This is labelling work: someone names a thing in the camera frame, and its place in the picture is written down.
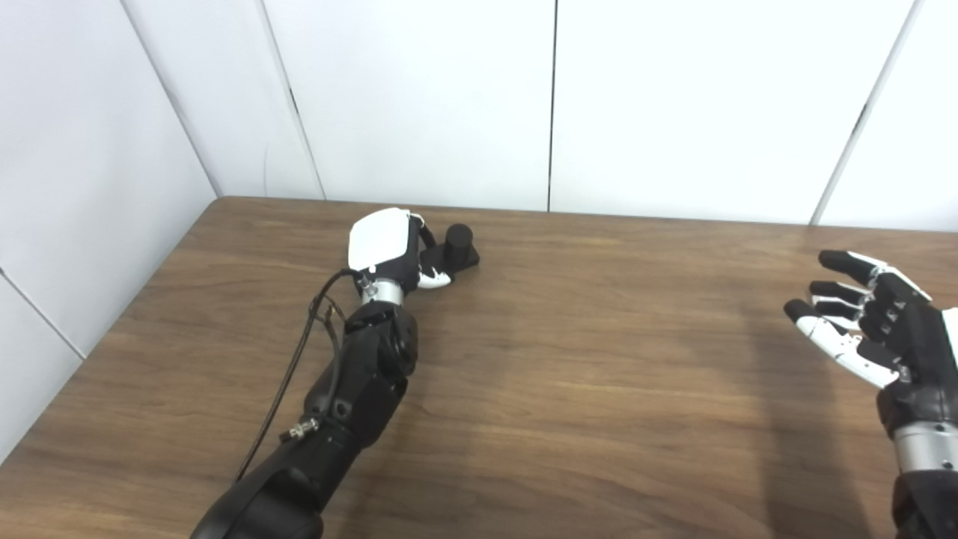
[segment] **wooden table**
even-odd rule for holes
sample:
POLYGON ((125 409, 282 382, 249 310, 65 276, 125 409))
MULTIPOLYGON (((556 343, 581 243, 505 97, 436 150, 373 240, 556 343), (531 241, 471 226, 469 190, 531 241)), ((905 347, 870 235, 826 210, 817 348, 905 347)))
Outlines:
MULTIPOLYGON (((214 203, 0 466, 0 536, 187 537, 374 209, 214 203)), ((893 536, 875 391, 781 309, 822 248, 958 304, 958 236, 418 209, 470 224, 482 264, 407 298, 419 368, 327 537, 893 536)), ((329 357, 319 332, 261 457, 329 357)))

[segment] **black robotic arm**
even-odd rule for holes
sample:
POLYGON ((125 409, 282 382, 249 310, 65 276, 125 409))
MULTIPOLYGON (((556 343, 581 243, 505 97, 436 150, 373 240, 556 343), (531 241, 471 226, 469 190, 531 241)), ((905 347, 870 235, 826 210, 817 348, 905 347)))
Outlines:
MULTIPOLYGON (((416 288, 449 284, 457 271, 478 264, 479 255, 467 226, 452 225, 437 246, 422 217, 390 208, 353 226, 349 260, 350 269, 336 276, 353 278, 363 304, 345 322, 337 357, 309 391, 283 443, 249 474, 240 471, 193 539, 320 537, 321 513, 359 452, 379 439, 416 368, 416 320, 402 300, 416 288)), ((332 280, 310 305, 310 320, 332 280)))

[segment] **robotic hand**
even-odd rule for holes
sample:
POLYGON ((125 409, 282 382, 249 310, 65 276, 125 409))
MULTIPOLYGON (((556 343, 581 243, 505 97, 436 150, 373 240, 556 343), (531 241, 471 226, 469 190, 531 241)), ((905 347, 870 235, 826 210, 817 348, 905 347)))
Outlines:
POLYGON ((350 275, 362 306, 346 319, 342 347, 333 339, 332 364, 309 391, 299 421, 281 436, 283 443, 244 476, 253 453, 247 457, 237 482, 207 511, 192 538, 322 536, 320 514, 360 450, 386 428, 416 368, 416 320, 402 300, 418 287, 448 285, 457 271, 478 263, 472 231, 464 224, 452 225, 437 246, 422 217, 408 210, 386 209, 357 222, 350 233, 350 268, 338 272, 310 304, 284 384, 326 292, 336 278, 350 275), (420 251, 420 240, 425 250, 420 251))
POLYGON ((895 443, 900 475, 892 516, 899 539, 958 537, 958 309, 888 264, 848 251, 819 262, 866 288, 815 281, 814 307, 785 312, 838 364, 879 388, 878 417, 895 443), (851 330, 864 334, 853 336, 851 330))

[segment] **black object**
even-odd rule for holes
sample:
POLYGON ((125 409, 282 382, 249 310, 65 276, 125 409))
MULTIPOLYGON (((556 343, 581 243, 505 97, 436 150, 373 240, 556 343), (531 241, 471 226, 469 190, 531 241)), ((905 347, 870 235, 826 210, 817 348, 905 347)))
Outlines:
POLYGON ((910 472, 895 480, 892 518, 897 539, 958 537, 958 473, 910 472))
POLYGON ((812 295, 837 297, 853 305, 857 305, 865 295, 854 288, 842 286, 834 281, 811 281, 809 292, 812 295))
POLYGON ((888 437, 915 421, 958 424, 958 369, 942 313, 911 304, 888 334, 886 348, 901 354, 909 381, 898 379, 878 393, 878 416, 888 437))
POLYGON ((856 350, 858 355, 866 360, 879 364, 888 370, 898 370, 898 356, 873 340, 862 339, 856 350))
POLYGON ((872 280, 872 270, 875 268, 874 264, 856 258, 845 250, 823 250, 818 253, 818 262, 824 268, 845 273, 866 287, 872 280))
MULTIPOLYGON (((332 277, 330 277, 330 280, 326 281, 326 284, 323 285, 322 290, 320 290, 319 293, 312 298, 312 301, 309 302, 306 327, 303 328, 303 335, 300 337, 299 344, 296 345, 296 351, 294 351, 292 357, 289 358, 289 365, 286 367, 286 374, 283 376, 283 380, 280 382, 280 386, 276 390, 276 396, 273 397, 273 404, 270 405, 269 411, 266 413, 266 417, 260 425, 260 431, 256 434, 256 438, 253 440, 253 445, 249 448, 249 452, 246 453, 246 458, 244 458, 242 464, 239 465, 239 470, 234 482, 240 481, 243 475, 246 473, 246 468, 248 468, 250 462, 253 461, 253 457, 260 449, 262 439, 266 437, 266 431, 269 430, 269 426, 273 423, 273 417, 276 416, 276 410, 279 409, 280 403, 283 401, 283 396, 286 393, 286 388, 289 387, 289 381, 292 380, 293 373, 296 371, 296 367, 299 365, 300 358, 303 356, 303 350, 306 348, 306 343, 309 340, 309 333, 312 331, 312 322, 319 314, 319 307, 323 303, 323 299, 327 297, 332 285, 341 277, 345 277, 346 275, 351 275, 355 279, 362 278, 362 273, 355 271, 354 269, 341 269, 332 277)), ((333 367, 337 367, 339 361, 339 351, 336 335, 332 330, 332 326, 328 320, 324 321, 324 325, 326 325, 327 330, 330 331, 330 339, 332 339, 332 347, 334 352, 332 360, 336 362, 333 367)))
POLYGON ((801 299, 792 299, 786 303, 785 314, 792 322, 797 322, 802 316, 819 316, 818 311, 815 311, 814 307, 802 301, 801 299))
POLYGON ((841 301, 819 301, 815 303, 815 311, 823 316, 842 316, 849 320, 854 320, 861 311, 841 301))
POLYGON ((316 539, 320 513, 359 452, 375 443, 405 394, 418 358, 416 320, 373 301, 346 322, 332 403, 328 366, 304 402, 300 423, 318 428, 282 444, 207 511, 192 539, 316 539), (330 413, 324 413, 329 407, 330 413))
POLYGON ((451 278, 479 264, 479 252, 472 244, 472 230, 461 223, 450 226, 445 232, 445 242, 428 246, 420 253, 420 261, 423 271, 435 268, 451 278))

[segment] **fingertip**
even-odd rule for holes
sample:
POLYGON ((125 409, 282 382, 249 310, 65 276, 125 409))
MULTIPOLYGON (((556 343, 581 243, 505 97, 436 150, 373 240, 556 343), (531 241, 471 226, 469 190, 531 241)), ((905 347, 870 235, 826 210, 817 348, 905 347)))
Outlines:
POLYGON ((811 305, 809 305, 806 301, 802 299, 792 299, 791 301, 785 304, 784 310, 785 310, 785 314, 788 316, 788 318, 791 319, 793 323, 797 322, 798 319, 803 316, 815 316, 815 317, 820 316, 818 312, 815 311, 814 307, 812 307, 811 305))
POLYGON ((827 268, 830 261, 847 256, 848 253, 843 250, 822 249, 818 253, 818 263, 827 268))

